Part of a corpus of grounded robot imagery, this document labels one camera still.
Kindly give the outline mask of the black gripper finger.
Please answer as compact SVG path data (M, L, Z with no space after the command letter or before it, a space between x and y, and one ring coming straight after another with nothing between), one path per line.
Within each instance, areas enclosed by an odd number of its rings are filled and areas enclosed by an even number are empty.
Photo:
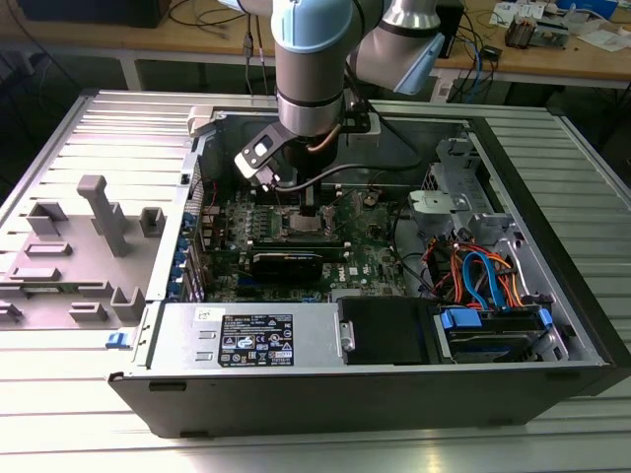
M320 207L320 184L315 183L300 191L300 215L314 217Z

